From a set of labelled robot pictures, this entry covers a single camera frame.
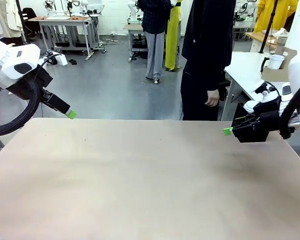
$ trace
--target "black jacket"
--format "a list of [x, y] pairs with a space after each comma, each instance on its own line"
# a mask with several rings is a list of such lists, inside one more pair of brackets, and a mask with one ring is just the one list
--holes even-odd
[[216, 90], [232, 57], [236, 0], [193, 0], [182, 56], [195, 65], [208, 90]]
[[138, 0], [143, 11], [143, 31], [149, 34], [161, 34], [166, 30], [172, 5], [170, 0]]

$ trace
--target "yellow raincoat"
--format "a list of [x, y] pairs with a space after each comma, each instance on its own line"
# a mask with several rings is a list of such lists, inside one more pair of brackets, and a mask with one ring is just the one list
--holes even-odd
[[[274, 4], [275, 0], [260, 0], [258, 3], [258, 10], [256, 12], [258, 20], [254, 28], [255, 32], [262, 32], [262, 30], [267, 29], [271, 13], [274, 9]], [[297, 5], [298, 0], [279, 0], [273, 19], [273, 30], [280, 30], [285, 26], [287, 17], [297, 10]]]
[[179, 6], [172, 8], [170, 20], [168, 22], [168, 30], [165, 40], [165, 67], [170, 70], [173, 70], [176, 64], [180, 11], [181, 9]]

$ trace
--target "person in black clothes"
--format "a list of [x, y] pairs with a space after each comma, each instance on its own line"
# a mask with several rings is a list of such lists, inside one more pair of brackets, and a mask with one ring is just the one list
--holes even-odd
[[218, 84], [231, 63], [235, 6], [236, 0], [193, 0], [182, 49], [184, 121], [218, 120]]
[[165, 30], [172, 9], [170, 0], [138, 0], [143, 11], [142, 27], [148, 46], [145, 77], [158, 84], [162, 74], [165, 48]]

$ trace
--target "wooden table surface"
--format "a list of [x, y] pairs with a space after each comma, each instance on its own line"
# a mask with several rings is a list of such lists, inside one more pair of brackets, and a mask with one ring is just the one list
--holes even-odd
[[123, 29], [126, 29], [126, 30], [143, 30], [143, 27], [141, 26], [141, 24], [132, 23], [132, 24], [124, 25]]
[[0, 152], [0, 240], [300, 240], [300, 158], [229, 125], [30, 120]]
[[[261, 43], [264, 41], [264, 38], [265, 38], [265, 35], [262, 32], [246, 32], [245, 35], [252, 38], [252, 39], [254, 39], [254, 40], [257, 40]], [[267, 41], [266, 41], [266, 45], [270, 46], [270, 42], [268, 42], [268, 40], [273, 40], [273, 39], [276, 39], [276, 38], [275, 37], [268, 37]], [[278, 47], [277, 44], [271, 43], [271, 48], [272, 49], [277, 49], [277, 47]]]
[[77, 16], [78, 19], [72, 19], [72, 16], [69, 19], [65, 19], [65, 20], [53, 20], [53, 19], [49, 19], [47, 20], [47, 18], [49, 18], [48, 16], [43, 16], [44, 19], [41, 19], [41, 16], [37, 16], [34, 18], [29, 19], [30, 22], [40, 22], [40, 21], [67, 21], [67, 22], [84, 22], [86, 20], [89, 19], [89, 17], [87, 16]]

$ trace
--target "person in gray pants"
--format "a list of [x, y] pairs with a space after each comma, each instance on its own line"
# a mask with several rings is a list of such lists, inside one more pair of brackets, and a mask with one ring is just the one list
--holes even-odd
[[162, 74], [165, 31], [172, 9], [170, 0], [138, 0], [143, 11], [142, 28], [148, 46], [148, 63], [145, 77], [159, 83]]

